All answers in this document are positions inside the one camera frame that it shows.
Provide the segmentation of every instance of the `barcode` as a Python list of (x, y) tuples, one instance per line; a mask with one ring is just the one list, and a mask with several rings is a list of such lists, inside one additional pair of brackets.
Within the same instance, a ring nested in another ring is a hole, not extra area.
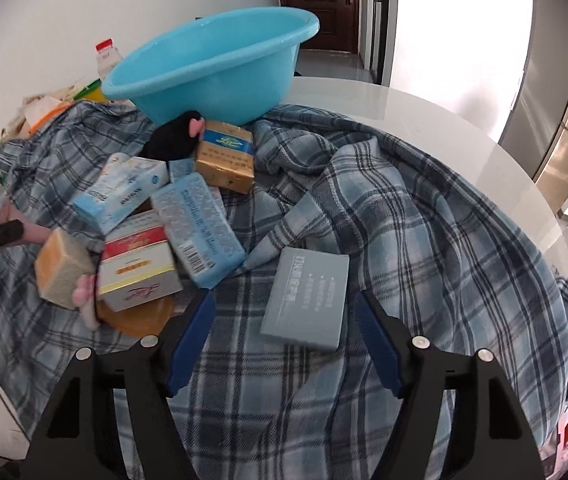
[(180, 247), (180, 250), (186, 266), (189, 267), (192, 274), (198, 275), (212, 267), (200, 254), (194, 243), (184, 244)]

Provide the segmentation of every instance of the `tiled floor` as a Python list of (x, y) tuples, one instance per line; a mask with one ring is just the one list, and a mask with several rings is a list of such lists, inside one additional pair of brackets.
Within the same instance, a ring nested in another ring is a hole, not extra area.
[(359, 56), (329, 50), (300, 50), (297, 71), (308, 77), (332, 77), (372, 83), (373, 78), (364, 70)]

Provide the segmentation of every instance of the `soap box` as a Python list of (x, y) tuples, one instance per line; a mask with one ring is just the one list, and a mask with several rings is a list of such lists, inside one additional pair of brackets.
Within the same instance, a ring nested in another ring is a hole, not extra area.
[(35, 259), (35, 278), (40, 298), (69, 310), (73, 291), (83, 274), (93, 275), (95, 264), (86, 248), (62, 228), (56, 228)]
[(243, 247), (199, 173), (156, 191), (151, 202), (197, 286), (213, 288), (245, 260)]
[[(177, 182), (183, 176), (187, 176), (193, 172), (195, 167), (195, 160), (192, 158), (183, 158), (182, 160), (171, 160), (168, 163), (168, 173), (171, 177), (171, 182)], [(219, 205), (220, 210), (224, 215), (226, 215), (226, 208), (224, 206), (224, 201), (222, 200), (222, 194), (219, 192), (219, 187), (217, 186), (208, 186), (210, 192)]]
[(166, 163), (134, 156), (110, 161), (107, 171), (73, 199), (75, 210), (103, 235), (110, 233), (151, 193), (168, 183)]
[(106, 239), (98, 297), (119, 312), (182, 290), (164, 227), (155, 211), (131, 216)]
[(349, 277), (347, 254), (285, 247), (261, 333), (323, 350), (339, 346)]
[(206, 121), (195, 155), (195, 171), (210, 186), (248, 193), (255, 178), (253, 135), (232, 124)]

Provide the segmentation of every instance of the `plastic bottle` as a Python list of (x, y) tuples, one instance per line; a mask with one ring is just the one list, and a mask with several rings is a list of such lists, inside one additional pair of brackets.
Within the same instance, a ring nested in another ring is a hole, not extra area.
[(100, 75), (100, 79), (104, 81), (115, 65), (124, 58), (113, 46), (113, 40), (110, 38), (98, 43), (95, 48), (97, 50), (97, 73)]

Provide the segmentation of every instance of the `black plush toy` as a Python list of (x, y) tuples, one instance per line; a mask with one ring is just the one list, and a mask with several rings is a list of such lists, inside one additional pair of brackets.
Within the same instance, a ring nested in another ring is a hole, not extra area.
[(184, 112), (177, 119), (159, 126), (139, 156), (165, 162), (188, 158), (197, 147), (205, 128), (205, 122), (199, 112)]

